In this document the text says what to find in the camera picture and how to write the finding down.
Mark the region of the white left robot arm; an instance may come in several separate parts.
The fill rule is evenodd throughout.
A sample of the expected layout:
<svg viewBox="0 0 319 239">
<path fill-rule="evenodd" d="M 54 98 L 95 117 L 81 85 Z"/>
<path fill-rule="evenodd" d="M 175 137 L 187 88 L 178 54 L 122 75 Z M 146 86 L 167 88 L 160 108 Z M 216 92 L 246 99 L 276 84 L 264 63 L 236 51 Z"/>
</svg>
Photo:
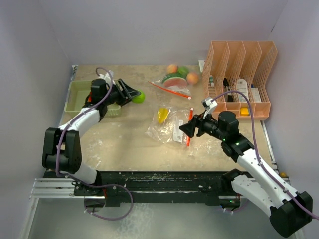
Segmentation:
<svg viewBox="0 0 319 239">
<path fill-rule="evenodd" d="M 55 171 L 58 177 L 69 175 L 84 182 L 85 190 L 91 195 L 101 193 L 103 184 L 97 180 L 98 171 L 82 162 L 80 138 L 104 118 L 108 106 L 123 106 L 141 95 L 122 79 L 116 82 L 100 78 L 93 80 L 80 113 L 64 125 L 46 130 L 42 166 Z"/>
</svg>

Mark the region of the clear zip bag orange seal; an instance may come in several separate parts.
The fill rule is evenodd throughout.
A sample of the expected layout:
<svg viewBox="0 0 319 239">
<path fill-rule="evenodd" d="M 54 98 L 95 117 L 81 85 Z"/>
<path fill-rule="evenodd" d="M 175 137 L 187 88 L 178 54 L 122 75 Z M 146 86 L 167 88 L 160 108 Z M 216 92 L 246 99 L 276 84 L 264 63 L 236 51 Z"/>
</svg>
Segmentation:
<svg viewBox="0 0 319 239">
<path fill-rule="evenodd" d="M 170 113 L 164 124 L 157 122 L 157 111 L 159 108 L 169 108 Z M 157 142 L 164 144 L 178 143 L 183 146 L 190 145 L 190 138 L 183 133 L 179 126 L 188 123 L 194 113 L 194 108 L 181 108 L 173 106 L 155 107 L 153 119 L 149 125 L 146 135 Z"/>
</svg>

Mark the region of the green fake custard apple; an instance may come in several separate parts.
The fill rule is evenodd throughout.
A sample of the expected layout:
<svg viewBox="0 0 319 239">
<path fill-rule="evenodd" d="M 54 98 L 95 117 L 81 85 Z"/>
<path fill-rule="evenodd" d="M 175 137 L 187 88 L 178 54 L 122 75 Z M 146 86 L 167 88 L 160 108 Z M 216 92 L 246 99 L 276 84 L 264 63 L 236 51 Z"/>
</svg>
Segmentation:
<svg viewBox="0 0 319 239">
<path fill-rule="evenodd" d="M 138 96 L 134 96 L 132 98 L 132 102 L 136 104 L 141 104 L 144 102 L 144 100 L 145 100 L 145 94 L 142 91 L 140 91 L 140 94 Z"/>
</svg>

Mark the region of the yellow fake starfruit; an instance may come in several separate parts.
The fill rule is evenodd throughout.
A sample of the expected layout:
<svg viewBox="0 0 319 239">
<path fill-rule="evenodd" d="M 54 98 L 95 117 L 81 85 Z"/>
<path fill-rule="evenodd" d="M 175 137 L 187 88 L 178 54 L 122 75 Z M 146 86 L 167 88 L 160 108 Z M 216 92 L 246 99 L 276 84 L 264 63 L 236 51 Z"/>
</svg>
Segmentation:
<svg viewBox="0 0 319 239">
<path fill-rule="evenodd" d="M 157 111 L 157 122 L 159 124 L 164 124 L 169 113 L 170 113 L 169 108 L 159 108 Z"/>
</svg>

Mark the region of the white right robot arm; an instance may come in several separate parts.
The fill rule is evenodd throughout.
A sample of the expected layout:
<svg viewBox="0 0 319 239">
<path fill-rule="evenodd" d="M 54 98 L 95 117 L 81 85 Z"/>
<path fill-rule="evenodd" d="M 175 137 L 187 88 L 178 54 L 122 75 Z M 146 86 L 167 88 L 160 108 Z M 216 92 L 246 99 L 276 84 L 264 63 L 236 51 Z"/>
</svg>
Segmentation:
<svg viewBox="0 0 319 239">
<path fill-rule="evenodd" d="M 239 170 L 231 170 L 223 176 L 222 191 L 246 197 L 269 217 L 281 236 L 287 238 L 312 221 L 312 197 L 286 183 L 261 158 L 257 147 L 239 132 L 239 121 L 233 112 L 223 111 L 218 119 L 194 115 L 179 129 L 190 138 L 208 134 L 221 140 L 223 152 L 254 178 L 251 182 Z"/>
</svg>

